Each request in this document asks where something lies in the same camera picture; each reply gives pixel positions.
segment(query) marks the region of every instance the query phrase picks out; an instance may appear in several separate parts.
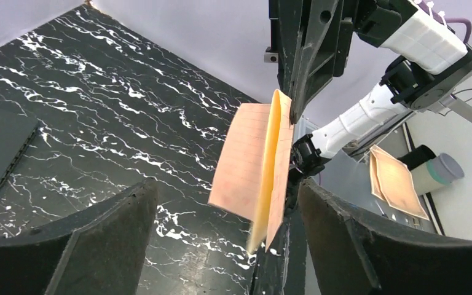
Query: purple cable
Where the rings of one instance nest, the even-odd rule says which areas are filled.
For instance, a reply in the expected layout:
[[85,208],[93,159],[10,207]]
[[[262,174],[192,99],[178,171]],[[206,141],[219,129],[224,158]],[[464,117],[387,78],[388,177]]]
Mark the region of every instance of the purple cable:
[[[424,1],[418,4],[418,6],[424,10],[426,13],[430,13],[430,8],[426,5]],[[440,15],[438,15],[435,11],[431,11],[433,14],[433,19],[436,20],[439,23],[443,23],[443,20]],[[466,34],[464,35],[464,43],[467,43],[470,40],[471,36],[471,29],[472,25],[469,19],[467,18],[461,18],[461,17],[450,17],[450,18],[445,18],[444,21],[448,23],[462,23],[466,26]]]

